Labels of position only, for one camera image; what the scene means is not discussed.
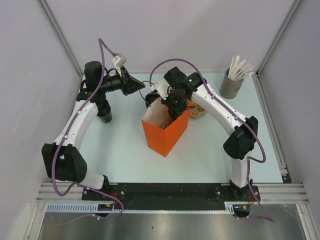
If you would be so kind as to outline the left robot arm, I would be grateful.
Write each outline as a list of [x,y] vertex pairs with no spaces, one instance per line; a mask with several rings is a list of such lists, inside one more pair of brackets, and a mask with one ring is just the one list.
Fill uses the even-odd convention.
[[112,120],[106,93],[120,90],[127,96],[145,88],[145,84],[131,76],[124,66],[116,66],[114,71],[115,74],[110,75],[99,61],[85,64],[85,79],[81,82],[71,117],[54,142],[44,144],[41,149],[50,179],[93,188],[93,194],[100,200],[110,196],[111,188],[106,176],[88,168],[80,153],[83,138],[95,117],[104,123]]

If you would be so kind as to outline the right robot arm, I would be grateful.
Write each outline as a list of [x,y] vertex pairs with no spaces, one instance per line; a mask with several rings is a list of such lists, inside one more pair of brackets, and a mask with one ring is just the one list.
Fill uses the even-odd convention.
[[247,160],[256,143],[258,120],[254,116],[247,118],[239,114],[197,72],[187,76],[174,67],[164,75],[164,79],[168,86],[161,103],[168,107],[168,114],[173,120],[187,109],[187,101],[192,101],[213,116],[228,134],[223,149],[231,157],[229,192],[235,200],[242,201],[248,196],[249,185],[252,184]]

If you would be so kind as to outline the orange paper bag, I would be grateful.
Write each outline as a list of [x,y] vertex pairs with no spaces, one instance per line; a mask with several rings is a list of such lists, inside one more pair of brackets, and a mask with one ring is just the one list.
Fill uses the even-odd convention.
[[192,101],[188,100],[188,109],[173,120],[161,100],[158,97],[147,108],[141,121],[148,147],[166,157],[188,127]]

